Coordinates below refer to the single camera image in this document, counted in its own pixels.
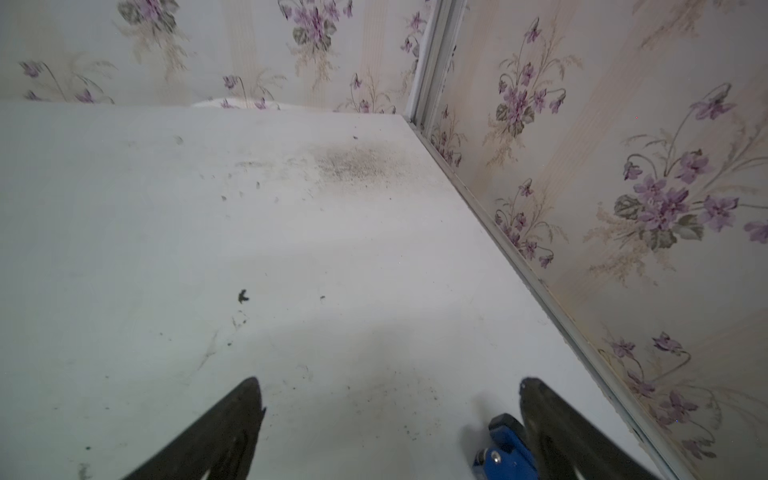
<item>table surface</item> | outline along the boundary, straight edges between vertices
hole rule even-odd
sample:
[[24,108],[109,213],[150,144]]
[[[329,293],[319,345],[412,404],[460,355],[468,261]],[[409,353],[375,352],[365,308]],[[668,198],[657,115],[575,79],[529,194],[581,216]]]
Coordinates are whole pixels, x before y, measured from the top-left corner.
[[657,471],[400,116],[0,122],[7,478],[120,478],[248,376],[250,478],[471,478],[526,376]]

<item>blue object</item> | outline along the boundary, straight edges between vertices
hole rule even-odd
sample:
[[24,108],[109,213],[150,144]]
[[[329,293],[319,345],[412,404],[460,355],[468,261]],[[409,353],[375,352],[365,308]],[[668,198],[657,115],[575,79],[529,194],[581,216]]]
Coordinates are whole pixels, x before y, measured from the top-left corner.
[[472,473],[478,480],[537,480],[531,451],[525,444],[525,427],[508,413],[488,424],[495,447],[482,449],[475,456]]

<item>wall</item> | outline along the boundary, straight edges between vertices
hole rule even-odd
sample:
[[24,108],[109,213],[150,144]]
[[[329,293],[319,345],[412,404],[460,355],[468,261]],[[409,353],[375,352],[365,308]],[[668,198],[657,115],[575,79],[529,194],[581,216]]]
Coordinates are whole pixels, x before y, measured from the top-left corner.
[[426,132],[698,478],[768,466],[765,18],[470,0]]
[[403,112],[436,1],[6,2],[0,98]]

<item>white tabletop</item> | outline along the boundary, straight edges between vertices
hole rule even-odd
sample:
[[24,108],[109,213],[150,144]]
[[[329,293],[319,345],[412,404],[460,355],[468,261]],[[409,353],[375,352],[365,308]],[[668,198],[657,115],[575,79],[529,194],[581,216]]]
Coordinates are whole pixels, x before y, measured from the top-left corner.
[[4,478],[120,478],[248,376],[249,478],[471,478],[525,376],[655,471],[399,116],[6,103],[0,144]]

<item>floral wallpaper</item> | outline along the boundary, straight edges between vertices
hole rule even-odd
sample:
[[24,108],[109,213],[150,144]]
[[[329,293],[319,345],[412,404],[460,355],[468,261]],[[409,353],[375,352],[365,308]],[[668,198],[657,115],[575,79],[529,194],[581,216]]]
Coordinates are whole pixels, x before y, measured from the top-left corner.
[[10,2],[0,95],[403,113],[436,1]]
[[693,477],[759,478],[768,4],[469,7],[423,134]]

